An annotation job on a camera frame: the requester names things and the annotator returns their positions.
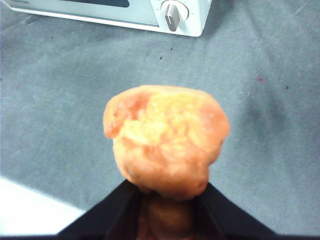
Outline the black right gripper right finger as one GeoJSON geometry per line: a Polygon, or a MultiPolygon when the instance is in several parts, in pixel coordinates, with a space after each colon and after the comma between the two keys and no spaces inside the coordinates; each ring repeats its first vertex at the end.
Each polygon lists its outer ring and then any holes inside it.
{"type": "Polygon", "coordinates": [[[196,197],[198,237],[271,237],[276,233],[238,207],[212,184],[196,197]]]}

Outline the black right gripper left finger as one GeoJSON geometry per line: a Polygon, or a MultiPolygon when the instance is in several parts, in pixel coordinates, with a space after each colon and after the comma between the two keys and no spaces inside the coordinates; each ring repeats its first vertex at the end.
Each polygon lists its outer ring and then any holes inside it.
{"type": "Polygon", "coordinates": [[[106,198],[58,233],[59,237],[136,237],[141,193],[123,181],[106,198]]]}

